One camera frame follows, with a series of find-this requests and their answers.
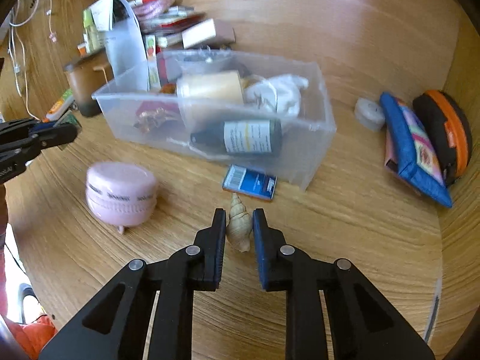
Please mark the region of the clear plastic storage bin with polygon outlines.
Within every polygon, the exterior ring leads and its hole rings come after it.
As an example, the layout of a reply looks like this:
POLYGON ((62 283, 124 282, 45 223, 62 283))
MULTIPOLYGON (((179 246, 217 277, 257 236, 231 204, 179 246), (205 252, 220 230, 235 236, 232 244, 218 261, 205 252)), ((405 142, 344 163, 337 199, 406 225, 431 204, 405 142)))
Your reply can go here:
POLYGON ((161 89, 139 90, 127 77, 128 72, 114 78, 94 93, 103 115, 114 135, 125 141, 141 143, 222 164, 235 164, 268 173, 306 189, 315 176, 329 149, 337 126, 332 112, 326 83, 320 68, 313 62, 302 62, 279 56, 230 51, 233 55, 225 71, 236 70, 244 78, 257 75, 264 78, 291 74, 309 80, 302 92, 299 115, 296 118, 261 111, 252 106, 231 106, 213 125, 229 120, 279 119, 282 147, 275 155, 231 155, 199 148, 191 143, 183 121, 168 122, 162 127, 143 133, 134 127, 136 111, 144 101, 176 102, 176 82, 184 76, 176 57, 193 50, 170 50, 157 56, 161 89))

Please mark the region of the dark green glass bottle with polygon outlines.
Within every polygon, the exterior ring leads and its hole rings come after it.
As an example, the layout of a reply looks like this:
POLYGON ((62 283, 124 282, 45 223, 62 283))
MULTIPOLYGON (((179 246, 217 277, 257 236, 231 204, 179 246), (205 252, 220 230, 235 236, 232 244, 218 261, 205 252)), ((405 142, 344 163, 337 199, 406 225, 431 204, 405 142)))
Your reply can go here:
POLYGON ((228 155, 278 155, 282 140, 279 119, 223 121, 190 135, 194 146, 228 155))

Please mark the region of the white small box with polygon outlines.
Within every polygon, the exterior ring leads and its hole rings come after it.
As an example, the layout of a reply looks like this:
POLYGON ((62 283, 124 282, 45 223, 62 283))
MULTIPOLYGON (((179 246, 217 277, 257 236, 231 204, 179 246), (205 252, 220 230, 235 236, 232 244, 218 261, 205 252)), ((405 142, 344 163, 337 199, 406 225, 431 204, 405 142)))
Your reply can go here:
POLYGON ((181 33, 185 49, 194 47, 217 47, 236 42, 233 26, 223 20, 206 19, 181 33))

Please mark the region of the fruit pattern booklet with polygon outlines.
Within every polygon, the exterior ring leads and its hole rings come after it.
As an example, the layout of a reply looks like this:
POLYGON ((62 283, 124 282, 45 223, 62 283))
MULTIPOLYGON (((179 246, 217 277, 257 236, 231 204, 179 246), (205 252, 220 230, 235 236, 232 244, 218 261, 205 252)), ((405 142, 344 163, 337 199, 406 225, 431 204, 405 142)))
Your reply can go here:
POLYGON ((160 76, 156 57, 155 35, 145 35, 145 54, 148 64, 148 76, 151 90, 160 90, 160 76))

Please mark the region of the black orange round case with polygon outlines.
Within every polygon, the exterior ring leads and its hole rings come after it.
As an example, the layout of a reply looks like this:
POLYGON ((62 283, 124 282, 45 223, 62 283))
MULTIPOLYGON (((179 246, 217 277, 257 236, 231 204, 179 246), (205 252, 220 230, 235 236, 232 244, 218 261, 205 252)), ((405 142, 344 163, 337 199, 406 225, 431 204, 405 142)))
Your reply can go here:
POLYGON ((412 101, 437 155, 446 186, 462 177, 473 153, 473 138, 465 112, 452 96, 427 90, 412 101))

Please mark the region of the beige spiral seashell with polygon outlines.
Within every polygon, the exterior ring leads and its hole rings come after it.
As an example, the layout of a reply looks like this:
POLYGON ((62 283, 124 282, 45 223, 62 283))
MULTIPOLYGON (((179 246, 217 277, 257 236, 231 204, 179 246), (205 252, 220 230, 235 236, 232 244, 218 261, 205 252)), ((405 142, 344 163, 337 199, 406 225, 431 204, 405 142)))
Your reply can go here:
POLYGON ((239 195, 232 194, 229 223, 226 228, 228 242, 238 252, 245 253, 251 249, 250 235, 252 232, 252 218, 242 203, 239 195))

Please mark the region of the pink round mini vacuum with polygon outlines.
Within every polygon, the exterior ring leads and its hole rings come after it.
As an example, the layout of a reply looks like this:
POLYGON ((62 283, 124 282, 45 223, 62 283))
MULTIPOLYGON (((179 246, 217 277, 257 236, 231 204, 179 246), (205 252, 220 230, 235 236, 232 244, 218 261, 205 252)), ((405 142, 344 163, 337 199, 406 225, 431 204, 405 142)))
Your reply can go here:
POLYGON ((86 172, 85 198, 95 217, 124 233, 152 216, 157 185, 155 176, 142 166, 98 162, 86 172))

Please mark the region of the brown ceramic mug with lid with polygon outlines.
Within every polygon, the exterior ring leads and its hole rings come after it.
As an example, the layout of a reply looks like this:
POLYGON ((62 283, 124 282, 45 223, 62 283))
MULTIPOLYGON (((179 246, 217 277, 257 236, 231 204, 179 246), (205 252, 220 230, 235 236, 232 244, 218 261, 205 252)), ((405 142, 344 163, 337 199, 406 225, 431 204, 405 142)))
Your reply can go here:
POLYGON ((64 74, 80 113, 87 118, 101 114, 92 94, 113 78, 105 49, 72 60, 64 66, 64 74))

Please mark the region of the clear glass bowl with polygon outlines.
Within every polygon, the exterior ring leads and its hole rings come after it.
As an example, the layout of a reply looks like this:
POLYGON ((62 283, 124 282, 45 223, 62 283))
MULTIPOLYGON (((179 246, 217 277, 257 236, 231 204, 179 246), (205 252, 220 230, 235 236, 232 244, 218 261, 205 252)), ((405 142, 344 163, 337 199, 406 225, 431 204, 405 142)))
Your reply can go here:
POLYGON ((184 75, 204 75, 225 71, 232 58, 230 51, 194 50, 176 57, 176 61, 184 75))

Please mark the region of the orange small box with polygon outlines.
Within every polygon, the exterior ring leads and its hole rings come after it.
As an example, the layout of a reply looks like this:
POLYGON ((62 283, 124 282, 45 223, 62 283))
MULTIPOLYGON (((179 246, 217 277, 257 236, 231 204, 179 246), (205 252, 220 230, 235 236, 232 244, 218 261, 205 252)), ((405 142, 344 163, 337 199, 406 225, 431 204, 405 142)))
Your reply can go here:
POLYGON ((80 57, 86 56, 88 54, 86 43, 81 43, 77 46, 80 57))

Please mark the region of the blue small card box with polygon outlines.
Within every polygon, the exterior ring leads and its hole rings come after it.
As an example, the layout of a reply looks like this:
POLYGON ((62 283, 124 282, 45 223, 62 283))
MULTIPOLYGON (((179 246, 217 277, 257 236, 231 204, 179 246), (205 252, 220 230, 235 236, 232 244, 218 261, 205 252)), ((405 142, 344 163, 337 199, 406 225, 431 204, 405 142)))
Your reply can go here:
POLYGON ((244 166, 231 165, 222 183, 224 190, 236 194, 272 201, 277 178, 244 166))

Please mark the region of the blue patterned pouch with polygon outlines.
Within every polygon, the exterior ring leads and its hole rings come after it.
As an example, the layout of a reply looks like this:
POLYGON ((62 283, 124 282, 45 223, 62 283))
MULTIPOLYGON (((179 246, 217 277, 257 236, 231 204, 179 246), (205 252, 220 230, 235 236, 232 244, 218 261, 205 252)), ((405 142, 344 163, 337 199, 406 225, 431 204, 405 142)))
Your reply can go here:
POLYGON ((409 106, 388 92, 381 94, 379 102, 394 147, 397 175, 419 193, 451 208, 451 195, 422 122, 409 106))

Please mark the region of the gold bells with ribbon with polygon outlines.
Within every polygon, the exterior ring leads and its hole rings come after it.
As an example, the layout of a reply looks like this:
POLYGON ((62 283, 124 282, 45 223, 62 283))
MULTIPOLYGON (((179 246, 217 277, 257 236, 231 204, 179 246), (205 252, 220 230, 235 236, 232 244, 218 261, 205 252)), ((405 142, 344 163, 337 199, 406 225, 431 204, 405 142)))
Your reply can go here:
POLYGON ((181 116, 176 112, 168 111, 164 108, 156 108, 139 111, 137 113, 137 121, 133 126, 143 133, 149 133, 152 130, 161 128, 168 122, 177 122, 181 119, 181 116))

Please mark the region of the white tape roll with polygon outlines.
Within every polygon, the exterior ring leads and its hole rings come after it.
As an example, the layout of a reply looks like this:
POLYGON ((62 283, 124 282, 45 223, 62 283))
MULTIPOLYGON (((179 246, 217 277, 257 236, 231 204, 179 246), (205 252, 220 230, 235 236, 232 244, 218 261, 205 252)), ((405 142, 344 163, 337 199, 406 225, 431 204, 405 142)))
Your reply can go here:
POLYGON ((360 97, 354 108, 354 115, 364 127, 379 132, 386 124, 383 108, 377 103, 360 97))

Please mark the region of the red velvet pouch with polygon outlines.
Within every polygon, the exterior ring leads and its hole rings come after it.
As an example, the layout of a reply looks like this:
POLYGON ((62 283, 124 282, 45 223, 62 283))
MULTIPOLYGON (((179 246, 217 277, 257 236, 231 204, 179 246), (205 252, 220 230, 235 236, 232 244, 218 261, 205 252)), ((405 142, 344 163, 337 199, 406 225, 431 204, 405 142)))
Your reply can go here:
POLYGON ((140 124, 153 121, 160 123, 164 121, 178 121, 180 116, 179 107, 176 102, 144 101, 136 111, 137 121, 140 124))

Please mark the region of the cream round lidded jar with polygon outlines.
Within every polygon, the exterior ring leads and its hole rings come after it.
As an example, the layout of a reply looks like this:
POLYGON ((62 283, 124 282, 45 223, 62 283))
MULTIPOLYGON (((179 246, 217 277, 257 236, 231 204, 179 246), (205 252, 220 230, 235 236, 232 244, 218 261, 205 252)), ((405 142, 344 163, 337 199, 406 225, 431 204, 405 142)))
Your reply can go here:
POLYGON ((176 96, 182 121, 191 133, 218 120, 229 107, 244 105, 242 79, 236 70, 184 75, 176 82, 176 96))

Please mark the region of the stack of books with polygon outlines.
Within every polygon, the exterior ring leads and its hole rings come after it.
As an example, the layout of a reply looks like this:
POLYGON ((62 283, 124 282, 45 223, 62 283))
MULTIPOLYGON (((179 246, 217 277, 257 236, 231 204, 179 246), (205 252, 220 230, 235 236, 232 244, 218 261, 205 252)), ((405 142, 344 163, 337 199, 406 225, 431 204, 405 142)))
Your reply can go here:
POLYGON ((182 33, 199 24, 206 14, 176 0, 131 0, 145 47, 158 50, 182 46, 182 33))

